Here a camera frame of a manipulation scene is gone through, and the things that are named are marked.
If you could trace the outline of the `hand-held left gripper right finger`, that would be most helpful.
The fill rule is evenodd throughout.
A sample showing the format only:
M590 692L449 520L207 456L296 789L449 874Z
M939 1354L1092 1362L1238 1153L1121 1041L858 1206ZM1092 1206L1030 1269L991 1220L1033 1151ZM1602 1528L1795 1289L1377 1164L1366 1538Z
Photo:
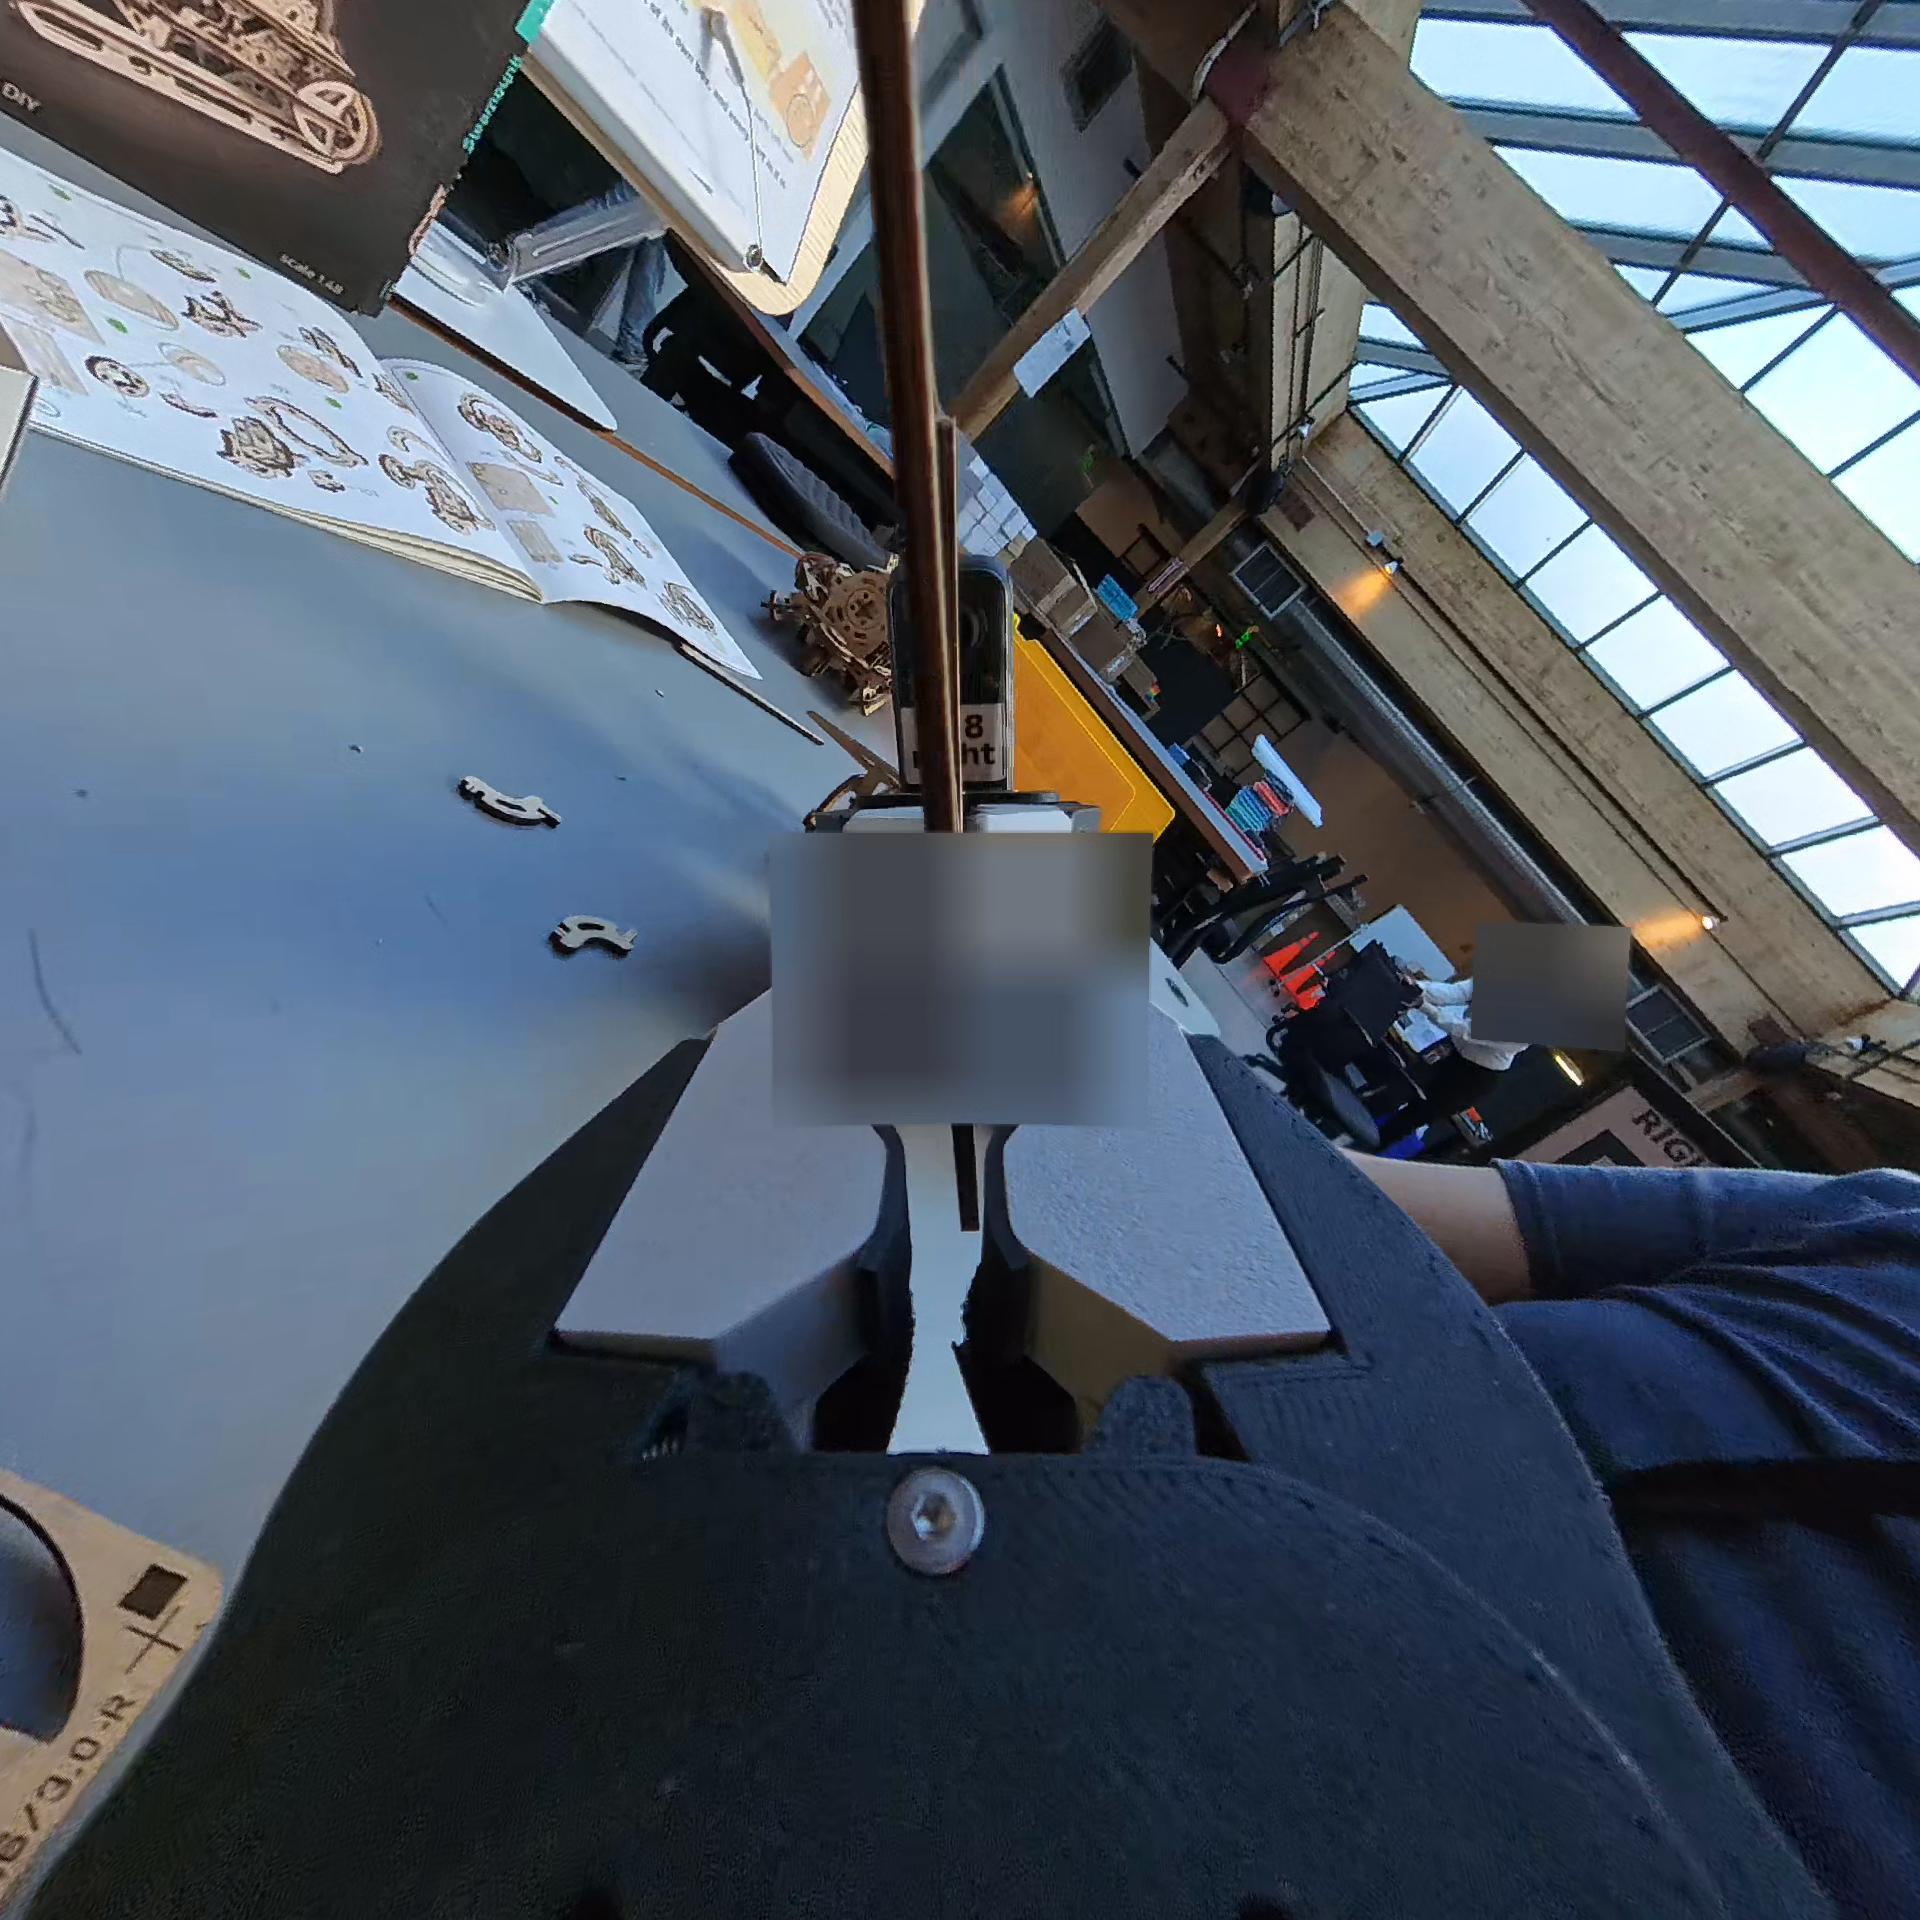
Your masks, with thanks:
M1188 1033L1145 1017L1143 1120L994 1133L967 1391L993 1441L1086 1441L1132 1378L1332 1337Z

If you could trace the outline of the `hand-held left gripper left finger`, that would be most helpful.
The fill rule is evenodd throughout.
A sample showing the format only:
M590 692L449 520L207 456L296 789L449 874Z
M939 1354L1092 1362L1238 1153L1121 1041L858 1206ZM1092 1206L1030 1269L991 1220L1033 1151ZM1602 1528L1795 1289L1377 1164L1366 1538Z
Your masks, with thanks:
M763 1381L796 1432L868 1437L911 1345L896 1132L778 1112L775 1004L714 1028L584 1278L570 1352Z

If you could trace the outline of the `laser-cut wooden parts sheet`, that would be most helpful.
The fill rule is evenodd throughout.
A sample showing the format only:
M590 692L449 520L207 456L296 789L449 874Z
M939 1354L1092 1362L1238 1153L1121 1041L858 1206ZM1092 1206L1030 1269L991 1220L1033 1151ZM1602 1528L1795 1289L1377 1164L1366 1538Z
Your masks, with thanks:
M850 8L871 148L874 249L904 528L922 808L928 832L961 832L967 813L959 757L962 714L954 509L944 485L931 340L915 32L906 4L852 2Z

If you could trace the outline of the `person's right forearm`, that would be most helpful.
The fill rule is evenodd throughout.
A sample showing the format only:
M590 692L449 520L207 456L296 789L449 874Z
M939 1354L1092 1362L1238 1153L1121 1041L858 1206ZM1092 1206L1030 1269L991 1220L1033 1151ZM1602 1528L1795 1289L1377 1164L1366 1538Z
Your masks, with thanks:
M1498 1168L1339 1157L1406 1214L1488 1305L1531 1297L1529 1253Z

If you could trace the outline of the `partly built wooden model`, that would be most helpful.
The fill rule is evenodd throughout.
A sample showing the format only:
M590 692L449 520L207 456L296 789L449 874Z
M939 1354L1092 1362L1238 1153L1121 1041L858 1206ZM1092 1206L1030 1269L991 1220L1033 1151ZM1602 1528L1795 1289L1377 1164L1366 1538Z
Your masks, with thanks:
M863 714L875 714L895 695L889 586L889 567L808 551L796 560L793 584L761 604L770 622L799 636L801 672L840 680Z

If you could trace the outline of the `emptied wooden parts sheet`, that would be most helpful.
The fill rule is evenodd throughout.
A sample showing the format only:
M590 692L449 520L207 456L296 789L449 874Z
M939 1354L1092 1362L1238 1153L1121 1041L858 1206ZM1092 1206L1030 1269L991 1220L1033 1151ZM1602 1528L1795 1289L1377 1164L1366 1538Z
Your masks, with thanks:
M224 1577L17 1472L2 1472L2 1505L49 1550L80 1621L76 1700L58 1729L46 1738L6 1729L2 1912L17 1914L220 1613Z

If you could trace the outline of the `black model kit box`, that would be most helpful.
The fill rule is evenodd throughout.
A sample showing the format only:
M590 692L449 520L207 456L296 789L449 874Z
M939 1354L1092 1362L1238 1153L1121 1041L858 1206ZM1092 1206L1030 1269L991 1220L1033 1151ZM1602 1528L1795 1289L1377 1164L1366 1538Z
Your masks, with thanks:
M6 114L372 314L535 34L527 2L6 2Z

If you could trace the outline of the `yellow storage bin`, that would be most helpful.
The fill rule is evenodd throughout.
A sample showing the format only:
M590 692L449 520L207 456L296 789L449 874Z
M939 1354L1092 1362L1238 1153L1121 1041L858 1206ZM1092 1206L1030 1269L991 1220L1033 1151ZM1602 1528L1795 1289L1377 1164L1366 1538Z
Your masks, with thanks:
M1172 806L1047 647L1016 629L1016 791L1095 806L1100 830L1160 839Z

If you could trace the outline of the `black ribbed cushion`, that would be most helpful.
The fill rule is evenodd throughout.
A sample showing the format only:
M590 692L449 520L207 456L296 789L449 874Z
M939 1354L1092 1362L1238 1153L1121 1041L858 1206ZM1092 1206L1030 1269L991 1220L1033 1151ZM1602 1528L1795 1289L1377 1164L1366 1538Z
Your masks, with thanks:
M866 520L780 441L747 434L732 448L727 464L767 517L802 551L852 569L887 572L895 565L895 552Z

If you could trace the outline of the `black framed sign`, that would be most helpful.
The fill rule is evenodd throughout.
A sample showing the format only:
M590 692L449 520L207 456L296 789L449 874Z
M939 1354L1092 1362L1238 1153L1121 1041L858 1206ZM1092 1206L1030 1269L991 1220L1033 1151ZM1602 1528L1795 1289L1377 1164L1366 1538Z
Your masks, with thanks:
M1529 1153L1555 1166L1711 1168L1721 1164L1712 1151L1712 1141L1703 1143L1695 1128L1668 1117L1658 1102L1633 1087L1618 1087L1576 1112Z

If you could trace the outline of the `white display stand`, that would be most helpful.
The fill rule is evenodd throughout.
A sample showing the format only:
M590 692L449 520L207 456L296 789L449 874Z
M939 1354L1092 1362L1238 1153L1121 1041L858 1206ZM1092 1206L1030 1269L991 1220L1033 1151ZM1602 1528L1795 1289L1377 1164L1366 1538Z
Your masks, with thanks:
M399 304L427 314L460 342L503 367L595 429L617 429L617 415L575 365L561 336L530 297L537 279L568 271L662 237L666 221L639 197L590 200L521 229L492 247L462 240L446 218L422 226L416 249L395 281Z

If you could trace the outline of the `white instruction display board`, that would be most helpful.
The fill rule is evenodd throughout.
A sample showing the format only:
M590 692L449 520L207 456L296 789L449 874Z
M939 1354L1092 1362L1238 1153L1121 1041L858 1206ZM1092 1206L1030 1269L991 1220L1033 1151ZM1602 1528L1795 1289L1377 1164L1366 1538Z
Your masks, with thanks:
M811 297L871 148L850 4L552 2L523 25L544 96L747 305Z

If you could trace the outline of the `person's navy shirt torso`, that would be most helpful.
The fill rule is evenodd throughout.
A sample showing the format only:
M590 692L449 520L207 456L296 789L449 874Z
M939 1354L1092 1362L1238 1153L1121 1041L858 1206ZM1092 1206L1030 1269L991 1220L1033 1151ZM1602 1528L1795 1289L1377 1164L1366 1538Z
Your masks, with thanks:
M1696 1702L1840 1912L1916 1914L1916 1176L1500 1169L1505 1328Z

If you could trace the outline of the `open instruction booklet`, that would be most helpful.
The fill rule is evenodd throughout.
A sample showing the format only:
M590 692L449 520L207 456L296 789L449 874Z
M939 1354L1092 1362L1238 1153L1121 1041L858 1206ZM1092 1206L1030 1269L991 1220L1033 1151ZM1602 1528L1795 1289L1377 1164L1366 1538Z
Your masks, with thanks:
M288 279L14 153L2 322L62 441L761 674L646 514L503 398L380 358Z

